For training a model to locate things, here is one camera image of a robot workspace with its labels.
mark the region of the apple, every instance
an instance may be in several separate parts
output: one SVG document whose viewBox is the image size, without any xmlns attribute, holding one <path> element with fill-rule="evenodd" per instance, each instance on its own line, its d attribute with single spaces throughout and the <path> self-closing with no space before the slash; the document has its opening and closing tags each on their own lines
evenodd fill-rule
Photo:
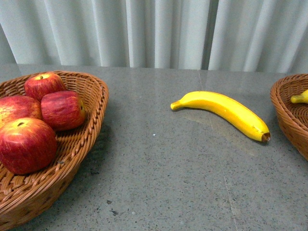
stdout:
<svg viewBox="0 0 308 231">
<path fill-rule="evenodd" d="M 53 72 L 47 72 L 29 78 L 25 82 L 24 88 L 26 95 L 38 101 L 41 101 L 46 94 L 67 90 L 61 77 Z"/>
<path fill-rule="evenodd" d="M 55 131 L 77 128 L 86 118 L 86 111 L 79 94 L 72 90 L 45 95 L 41 101 L 43 120 Z"/>
<path fill-rule="evenodd" d="M 20 118 L 0 128 L 0 161 L 17 175 L 46 167 L 55 158 L 54 130 L 36 118 Z"/>
<path fill-rule="evenodd" d="M 0 98 L 0 128 L 5 123 L 22 117 L 43 119 L 40 102 L 25 95 Z"/>
</svg>

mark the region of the yellow banana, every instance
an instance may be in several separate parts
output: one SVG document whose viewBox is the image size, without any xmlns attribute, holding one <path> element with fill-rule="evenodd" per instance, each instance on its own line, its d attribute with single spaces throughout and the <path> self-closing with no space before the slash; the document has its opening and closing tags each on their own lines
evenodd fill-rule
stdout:
<svg viewBox="0 0 308 231">
<path fill-rule="evenodd" d="M 270 141 L 269 128 L 265 122 L 247 107 L 216 92 L 193 91 L 170 105 L 172 110 L 182 107 L 211 111 L 229 121 L 247 137 L 256 141 Z"/>
<path fill-rule="evenodd" d="M 308 90 L 302 92 L 299 95 L 293 95 L 291 97 L 292 103 L 308 103 Z"/>
</svg>

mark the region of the wicker basket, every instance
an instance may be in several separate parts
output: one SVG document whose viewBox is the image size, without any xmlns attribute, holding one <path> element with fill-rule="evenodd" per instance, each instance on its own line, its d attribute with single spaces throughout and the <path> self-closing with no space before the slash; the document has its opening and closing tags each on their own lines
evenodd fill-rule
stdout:
<svg viewBox="0 0 308 231">
<path fill-rule="evenodd" d="M 308 74 L 279 79 L 270 90 L 279 127 L 292 145 L 308 160 L 308 104 L 291 103 L 292 95 L 308 89 Z"/>
<path fill-rule="evenodd" d="M 86 121 L 76 129 L 57 132 L 57 157 L 43 170 L 18 176 L 0 165 L 0 231 L 26 223 L 47 210 L 72 181 L 100 133 L 109 96 L 107 85 L 87 73 L 54 72 L 69 90 L 81 96 Z M 25 81 L 37 74 L 1 83 L 0 97 L 24 94 Z"/>
</svg>

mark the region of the table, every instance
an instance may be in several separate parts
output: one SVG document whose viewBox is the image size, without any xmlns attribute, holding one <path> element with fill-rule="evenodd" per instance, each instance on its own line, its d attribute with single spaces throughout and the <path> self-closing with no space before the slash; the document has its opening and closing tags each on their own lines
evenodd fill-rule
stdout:
<svg viewBox="0 0 308 231">
<path fill-rule="evenodd" d="M 282 134 L 269 96 L 287 74 L 5 64 L 0 79 L 50 70 L 101 78 L 109 103 L 70 186 L 14 231 L 308 230 L 308 161 Z M 170 109 L 194 90 L 250 108 L 267 123 L 270 142 L 208 111 Z"/>
</svg>

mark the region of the woven basket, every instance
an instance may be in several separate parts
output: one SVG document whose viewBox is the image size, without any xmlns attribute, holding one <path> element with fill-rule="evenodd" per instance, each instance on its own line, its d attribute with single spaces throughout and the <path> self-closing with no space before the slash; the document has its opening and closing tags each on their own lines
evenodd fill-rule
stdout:
<svg viewBox="0 0 308 231">
<path fill-rule="evenodd" d="M 279 127 L 292 145 L 308 160 L 308 104 L 291 103 L 292 95 L 308 89 L 308 74 L 279 79 L 270 90 Z"/>
<path fill-rule="evenodd" d="M 83 125 L 57 132 L 56 159 L 33 174 L 14 175 L 0 164 L 0 231 L 28 222 L 47 210 L 64 192 L 94 145 L 108 102 L 108 87 L 99 78 L 77 72 L 54 71 L 69 90 L 79 93 L 87 112 Z M 0 84 L 0 98 L 23 95 L 27 75 Z"/>
</svg>

